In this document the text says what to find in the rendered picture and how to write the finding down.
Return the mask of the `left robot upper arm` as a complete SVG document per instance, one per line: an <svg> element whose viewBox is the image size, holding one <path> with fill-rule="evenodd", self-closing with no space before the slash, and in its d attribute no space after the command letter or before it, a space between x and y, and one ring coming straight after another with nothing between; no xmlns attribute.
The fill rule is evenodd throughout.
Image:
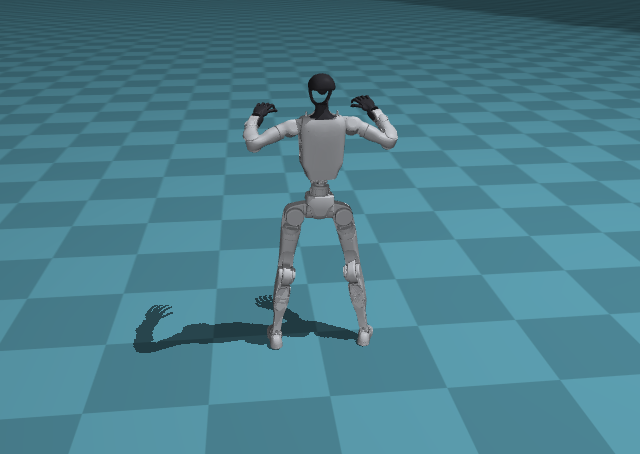
<svg viewBox="0 0 640 454"><path fill-rule="evenodd" d="M261 150L262 147L275 143L284 137L294 137L300 133L302 124L302 118L285 121L281 124L273 126L267 129L264 133L259 135L256 140L247 141L246 146L250 152L256 153Z"/></svg>

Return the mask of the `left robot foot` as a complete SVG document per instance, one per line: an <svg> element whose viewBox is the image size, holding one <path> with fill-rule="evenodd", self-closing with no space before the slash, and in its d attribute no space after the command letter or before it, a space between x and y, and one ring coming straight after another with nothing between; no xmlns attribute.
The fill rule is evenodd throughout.
<svg viewBox="0 0 640 454"><path fill-rule="evenodd" d="M267 337L270 340L270 346L272 349L280 349L283 346L282 343L282 331L280 330L280 335L278 334L278 331L275 331L275 335L272 335L272 326L273 324L269 325L267 328Z"/></svg>

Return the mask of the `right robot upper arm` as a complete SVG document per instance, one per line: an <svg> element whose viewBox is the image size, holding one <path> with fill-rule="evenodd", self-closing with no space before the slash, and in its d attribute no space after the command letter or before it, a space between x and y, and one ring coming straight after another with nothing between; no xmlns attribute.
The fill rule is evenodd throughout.
<svg viewBox="0 0 640 454"><path fill-rule="evenodd" d="M385 135L385 132L382 133L378 128L363 122L361 119L355 116L342 116L344 118L346 124L346 134L347 135L355 135L358 134L360 137L364 137L365 139L376 142L380 144L384 149L390 150L394 148L397 139L390 139Z"/></svg>

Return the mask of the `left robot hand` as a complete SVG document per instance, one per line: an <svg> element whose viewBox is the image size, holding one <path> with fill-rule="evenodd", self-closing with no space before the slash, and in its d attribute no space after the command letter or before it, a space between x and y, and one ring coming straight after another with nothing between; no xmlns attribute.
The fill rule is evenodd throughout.
<svg viewBox="0 0 640 454"><path fill-rule="evenodd" d="M271 109L271 107L273 107L273 109ZM253 110L252 116L259 116L257 124L258 126L260 126L264 120L263 117L267 116L268 113L277 112L277 111L278 110L275 109L275 106L273 104L257 103L256 107Z"/></svg>

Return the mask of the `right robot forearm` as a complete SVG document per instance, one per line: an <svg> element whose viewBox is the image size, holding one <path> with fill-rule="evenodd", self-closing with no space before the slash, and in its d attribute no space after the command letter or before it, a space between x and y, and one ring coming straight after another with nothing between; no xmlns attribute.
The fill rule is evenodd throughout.
<svg viewBox="0 0 640 454"><path fill-rule="evenodd" d="M385 135L390 138L390 139L397 139L398 135L397 135L397 131L394 128L393 125L390 124L390 121L388 120L388 117L386 115L383 114L383 112L380 109L375 109L371 111L374 116L375 116L375 120L372 120L373 122L375 122L376 126L378 126L379 130L384 133Z"/></svg>

